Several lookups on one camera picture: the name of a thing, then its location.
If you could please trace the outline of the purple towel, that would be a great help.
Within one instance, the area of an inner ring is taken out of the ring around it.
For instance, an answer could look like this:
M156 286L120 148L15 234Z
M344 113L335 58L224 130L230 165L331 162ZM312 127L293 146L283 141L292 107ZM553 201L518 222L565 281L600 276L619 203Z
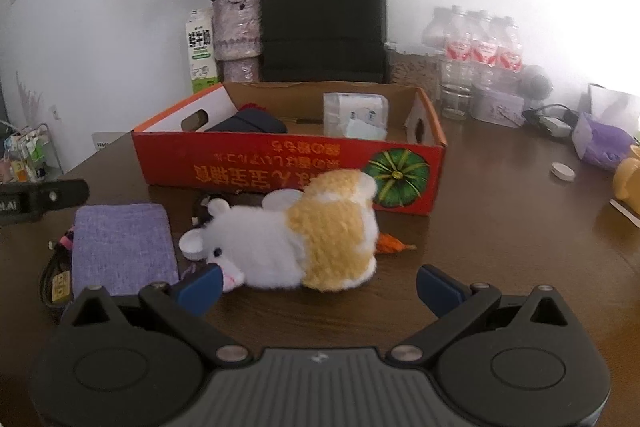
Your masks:
M134 295L149 283L179 280L167 213L157 204L84 206L76 211L72 288Z

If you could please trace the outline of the white orange plush toy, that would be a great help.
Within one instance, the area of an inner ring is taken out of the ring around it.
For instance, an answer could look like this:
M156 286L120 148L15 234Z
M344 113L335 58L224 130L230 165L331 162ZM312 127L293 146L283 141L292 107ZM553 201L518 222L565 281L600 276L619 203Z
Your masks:
M367 173L338 169L316 176L281 210L214 198L207 206L212 220L184 233L179 248L190 261L219 265L225 291L242 285L347 291L376 271L377 191Z

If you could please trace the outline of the dark blue pouch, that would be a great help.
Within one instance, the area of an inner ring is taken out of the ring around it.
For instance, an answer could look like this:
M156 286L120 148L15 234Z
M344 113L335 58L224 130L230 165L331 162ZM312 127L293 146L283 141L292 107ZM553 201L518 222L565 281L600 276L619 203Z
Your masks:
M283 121L260 108L244 108L238 113L208 129L208 132L240 132L285 134L288 128Z

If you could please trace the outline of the white ridged jar lid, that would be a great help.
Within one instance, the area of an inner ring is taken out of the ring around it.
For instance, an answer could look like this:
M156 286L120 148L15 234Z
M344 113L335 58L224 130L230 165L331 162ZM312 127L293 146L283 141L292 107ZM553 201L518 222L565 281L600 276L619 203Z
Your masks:
M281 188L273 191L262 199L262 208L270 211L285 211L291 208L302 196L304 192L294 190L294 188Z

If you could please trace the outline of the white poster board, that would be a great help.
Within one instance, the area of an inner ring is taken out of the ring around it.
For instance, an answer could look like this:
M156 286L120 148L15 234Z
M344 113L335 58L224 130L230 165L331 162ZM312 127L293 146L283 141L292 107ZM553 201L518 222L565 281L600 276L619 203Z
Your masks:
M93 145L96 148L96 151L99 152L99 150L104 150L105 147L109 146L110 144L113 144L114 142L122 138L124 135L125 135L125 132L101 131L101 132L94 132L91 135L91 138L92 138Z

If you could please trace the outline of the orange dried petal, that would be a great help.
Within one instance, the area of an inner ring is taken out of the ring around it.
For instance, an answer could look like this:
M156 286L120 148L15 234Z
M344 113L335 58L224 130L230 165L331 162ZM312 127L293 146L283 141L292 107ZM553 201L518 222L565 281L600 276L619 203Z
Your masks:
M378 255L394 255L403 251L414 251L416 245L402 243L400 239L396 239L393 235L381 233L376 241L375 251Z

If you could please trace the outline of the small white bottle cap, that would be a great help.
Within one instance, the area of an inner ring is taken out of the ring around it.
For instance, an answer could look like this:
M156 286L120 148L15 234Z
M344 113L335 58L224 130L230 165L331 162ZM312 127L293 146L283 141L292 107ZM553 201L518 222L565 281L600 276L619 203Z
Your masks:
M564 182L573 182L576 178L575 171L560 162L552 162L550 172Z

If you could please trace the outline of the yellow mug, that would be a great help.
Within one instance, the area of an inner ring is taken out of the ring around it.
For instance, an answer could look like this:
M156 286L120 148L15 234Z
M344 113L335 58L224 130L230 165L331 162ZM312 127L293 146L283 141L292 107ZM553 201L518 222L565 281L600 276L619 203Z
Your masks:
M630 153L618 165L613 178L613 190L617 199L639 212L640 155L638 145L631 145Z

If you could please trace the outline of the purple tissue pack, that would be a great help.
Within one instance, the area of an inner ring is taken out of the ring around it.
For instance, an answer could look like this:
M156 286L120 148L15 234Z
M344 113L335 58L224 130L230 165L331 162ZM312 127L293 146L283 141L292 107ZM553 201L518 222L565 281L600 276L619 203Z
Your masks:
M590 83L572 142L581 161L615 171L639 144L638 96Z

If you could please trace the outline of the white power adapter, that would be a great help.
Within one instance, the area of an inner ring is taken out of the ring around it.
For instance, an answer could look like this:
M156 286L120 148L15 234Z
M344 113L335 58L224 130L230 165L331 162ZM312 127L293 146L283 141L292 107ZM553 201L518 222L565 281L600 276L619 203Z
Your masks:
M579 114L563 104L548 104L523 110L525 124L536 128L550 139L568 139L575 130Z

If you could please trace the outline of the red fabric flower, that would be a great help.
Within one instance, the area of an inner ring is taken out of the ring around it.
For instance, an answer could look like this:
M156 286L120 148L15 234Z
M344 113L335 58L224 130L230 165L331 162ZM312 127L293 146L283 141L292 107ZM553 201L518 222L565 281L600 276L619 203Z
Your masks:
M247 103L242 105L239 110L249 110L249 109L256 109L256 110L262 110L263 112L268 112L268 109L266 109L264 106L255 104L255 103Z

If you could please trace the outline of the green white milk carton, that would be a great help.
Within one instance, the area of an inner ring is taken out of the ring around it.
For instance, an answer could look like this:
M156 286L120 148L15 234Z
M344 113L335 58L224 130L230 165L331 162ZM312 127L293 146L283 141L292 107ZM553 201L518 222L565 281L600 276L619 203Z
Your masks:
M213 10L193 10L186 21L186 49L193 93L219 81L213 36Z

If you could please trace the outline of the red cardboard box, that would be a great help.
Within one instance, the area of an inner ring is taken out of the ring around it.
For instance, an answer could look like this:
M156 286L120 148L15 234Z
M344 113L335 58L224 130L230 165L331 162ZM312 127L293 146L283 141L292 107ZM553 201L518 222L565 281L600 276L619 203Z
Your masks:
M388 101L385 141L323 134L323 95L372 93ZM285 134L208 132L247 103L264 106ZM436 109L418 87L320 81L219 83L140 124L134 147L146 182L212 192L304 188L334 169L360 169L378 182L375 207L430 213L447 141Z

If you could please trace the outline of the white floral tin box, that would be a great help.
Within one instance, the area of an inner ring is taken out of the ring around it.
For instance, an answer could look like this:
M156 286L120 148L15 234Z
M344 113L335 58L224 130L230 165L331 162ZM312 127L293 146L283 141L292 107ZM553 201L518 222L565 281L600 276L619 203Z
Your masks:
M507 128L523 124L524 98L483 87L472 87L470 114L478 121Z

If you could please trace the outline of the empty glass cup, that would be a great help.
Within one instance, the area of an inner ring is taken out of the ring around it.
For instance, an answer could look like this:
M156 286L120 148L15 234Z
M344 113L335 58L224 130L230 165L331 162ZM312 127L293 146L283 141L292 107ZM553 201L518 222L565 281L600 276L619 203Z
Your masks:
M440 88L440 113L451 120L465 120L472 101L470 88L460 84L444 84Z

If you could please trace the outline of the grey round speaker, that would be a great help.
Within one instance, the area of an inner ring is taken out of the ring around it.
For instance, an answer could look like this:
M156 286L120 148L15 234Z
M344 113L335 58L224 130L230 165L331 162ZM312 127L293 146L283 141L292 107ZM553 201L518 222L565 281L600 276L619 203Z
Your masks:
M523 98L541 102L553 91L553 83L546 71L537 65L526 65L520 72L520 92Z

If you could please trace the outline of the purple textured vase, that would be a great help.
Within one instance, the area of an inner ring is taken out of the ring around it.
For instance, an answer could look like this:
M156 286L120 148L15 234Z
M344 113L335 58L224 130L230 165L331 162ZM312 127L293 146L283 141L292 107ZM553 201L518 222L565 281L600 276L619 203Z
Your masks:
M258 82L262 56L262 0L213 3L215 60L224 82Z

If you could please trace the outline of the white plastic bottle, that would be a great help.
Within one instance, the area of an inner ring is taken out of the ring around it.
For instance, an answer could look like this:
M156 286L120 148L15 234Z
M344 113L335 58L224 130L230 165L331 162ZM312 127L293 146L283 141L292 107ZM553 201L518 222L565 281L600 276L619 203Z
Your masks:
M323 95L323 134L330 138L385 141L388 101L372 93Z

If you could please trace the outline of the clear jar with grains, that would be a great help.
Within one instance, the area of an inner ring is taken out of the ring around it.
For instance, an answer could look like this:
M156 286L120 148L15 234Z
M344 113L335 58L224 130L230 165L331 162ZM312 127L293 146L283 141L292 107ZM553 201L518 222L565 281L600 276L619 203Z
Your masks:
M386 44L389 83L421 88L432 102L440 95L440 59L442 51L424 44Z

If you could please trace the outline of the pack of water bottles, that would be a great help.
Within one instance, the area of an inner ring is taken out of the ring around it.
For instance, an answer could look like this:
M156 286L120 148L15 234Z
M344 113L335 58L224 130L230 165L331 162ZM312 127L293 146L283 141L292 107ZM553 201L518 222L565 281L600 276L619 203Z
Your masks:
M422 40L438 54L442 87L518 90L524 46L512 17L438 6Z

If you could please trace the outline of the black paper bag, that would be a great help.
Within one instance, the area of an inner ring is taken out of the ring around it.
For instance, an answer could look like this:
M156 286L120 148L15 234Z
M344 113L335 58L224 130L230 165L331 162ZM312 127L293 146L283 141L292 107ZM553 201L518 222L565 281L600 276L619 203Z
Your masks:
M383 83L386 0L262 0L262 79Z

